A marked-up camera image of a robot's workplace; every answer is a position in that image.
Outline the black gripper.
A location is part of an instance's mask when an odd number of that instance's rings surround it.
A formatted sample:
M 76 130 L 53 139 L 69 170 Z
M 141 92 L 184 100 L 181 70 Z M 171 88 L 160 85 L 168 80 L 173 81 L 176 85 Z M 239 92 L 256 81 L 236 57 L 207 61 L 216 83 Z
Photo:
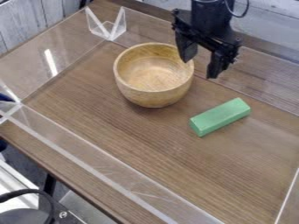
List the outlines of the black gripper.
M 172 10 L 172 29 L 181 61 L 187 63 L 197 54 L 197 46 L 211 52 L 207 78 L 216 79 L 235 62 L 240 39 L 231 28 L 235 0 L 191 0 L 188 10 Z

